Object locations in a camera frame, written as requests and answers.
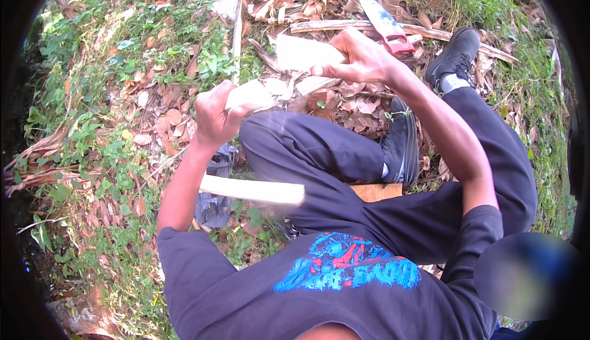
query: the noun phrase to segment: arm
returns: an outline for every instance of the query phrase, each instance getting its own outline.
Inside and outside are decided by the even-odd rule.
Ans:
[[[408,66],[358,30],[344,29],[330,43],[348,53],[350,64],[314,66],[312,74],[342,78],[347,82],[388,85],[420,118],[449,170],[463,185],[463,215],[478,205],[498,208],[486,153],[460,115],[432,93]]]
[[[222,144],[234,137],[248,112],[241,107],[224,110],[227,96],[233,88],[232,83],[225,80],[213,90],[199,93],[196,97],[196,133],[166,187],[158,213],[158,232],[164,227],[188,231],[195,215],[199,187],[211,157]]]

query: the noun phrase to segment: ground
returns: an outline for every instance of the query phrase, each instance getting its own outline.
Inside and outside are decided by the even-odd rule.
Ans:
[[[354,0],[285,0],[284,16],[279,5],[262,16],[268,0],[246,0],[251,6],[244,8],[238,58],[232,56],[233,23],[214,12],[223,12],[217,1],[71,0],[75,17],[64,19],[65,12],[48,0],[35,21],[40,37],[32,34],[26,42],[26,50],[43,56],[42,76],[32,83],[33,106],[24,126],[32,148],[7,168],[7,192],[34,194],[29,211],[37,224],[22,233],[45,253],[35,264],[51,284],[51,299],[104,286],[100,305],[111,308],[122,338],[176,337],[154,233],[163,188],[181,157],[168,160],[194,129],[195,96],[238,72],[240,84],[260,76],[284,79],[247,39],[272,55],[269,36],[287,28],[288,19],[365,19]],[[529,150],[539,194],[532,230],[567,239],[575,213],[566,168],[566,107],[573,88],[566,72],[561,78],[567,54],[539,0],[379,1],[400,22],[447,32],[473,26],[487,44],[518,60],[478,56],[473,82]],[[294,35],[327,41],[334,34]],[[425,38],[415,46],[417,53],[403,61],[422,77],[444,42]],[[303,100],[296,93],[282,105],[378,140],[387,130],[391,92],[369,85],[351,93],[334,86]],[[429,139],[420,133],[419,141],[423,170],[404,193],[436,190],[452,179]],[[239,151],[231,177],[254,178],[238,138],[232,144]],[[269,206],[237,200],[229,225],[210,236],[243,268],[285,245],[281,224]]]

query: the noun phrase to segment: red saw handle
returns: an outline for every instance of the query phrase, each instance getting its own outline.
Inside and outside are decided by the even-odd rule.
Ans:
[[[416,51],[414,45],[408,41],[408,36],[397,24],[391,27],[376,27],[374,25],[373,27],[375,28],[375,32],[383,38],[383,43],[392,55]],[[390,41],[400,40],[402,41],[401,43],[390,43]]]

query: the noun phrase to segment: blurred patch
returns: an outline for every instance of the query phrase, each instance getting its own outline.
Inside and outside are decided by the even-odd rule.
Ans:
[[[483,302],[499,314],[542,321],[552,317],[579,258],[576,248],[558,237],[513,234],[484,250],[473,280]]]

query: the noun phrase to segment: hand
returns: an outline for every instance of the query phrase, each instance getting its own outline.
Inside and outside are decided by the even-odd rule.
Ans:
[[[403,93],[420,83],[408,66],[353,27],[345,28],[329,43],[347,53],[350,64],[316,65],[310,70],[312,75],[342,78],[349,84],[384,83]]]
[[[234,107],[225,110],[225,102],[235,86],[224,80],[208,92],[199,93],[195,100],[196,133],[193,142],[213,153],[222,144],[232,140],[240,129],[240,123],[248,113],[247,108]]]

